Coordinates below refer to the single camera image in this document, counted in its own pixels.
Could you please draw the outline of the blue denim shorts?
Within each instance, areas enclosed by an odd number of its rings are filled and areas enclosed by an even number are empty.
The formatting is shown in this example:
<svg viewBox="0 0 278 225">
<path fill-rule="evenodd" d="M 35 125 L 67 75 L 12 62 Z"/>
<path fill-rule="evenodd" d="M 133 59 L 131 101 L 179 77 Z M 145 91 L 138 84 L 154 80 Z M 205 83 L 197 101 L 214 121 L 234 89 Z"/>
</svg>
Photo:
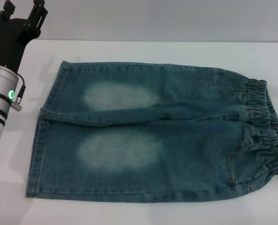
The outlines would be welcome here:
<svg viewBox="0 0 278 225">
<path fill-rule="evenodd" d="M 63 61 L 38 116 L 26 196 L 209 202 L 275 175 L 278 116 L 266 81 L 211 67 Z"/>
</svg>

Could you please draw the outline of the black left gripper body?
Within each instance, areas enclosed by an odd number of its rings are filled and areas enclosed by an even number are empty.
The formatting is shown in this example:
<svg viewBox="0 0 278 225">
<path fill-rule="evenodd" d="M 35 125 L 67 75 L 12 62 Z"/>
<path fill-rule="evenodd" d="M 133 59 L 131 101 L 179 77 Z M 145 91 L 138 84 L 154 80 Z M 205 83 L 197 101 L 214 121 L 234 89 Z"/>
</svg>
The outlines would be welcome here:
<svg viewBox="0 0 278 225">
<path fill-rule="evenodd" d="M 27 44 L 40 36 L 41 18 L 9 19 L 0 16 L 0 66 L 19 70 Z"/>
</svg>

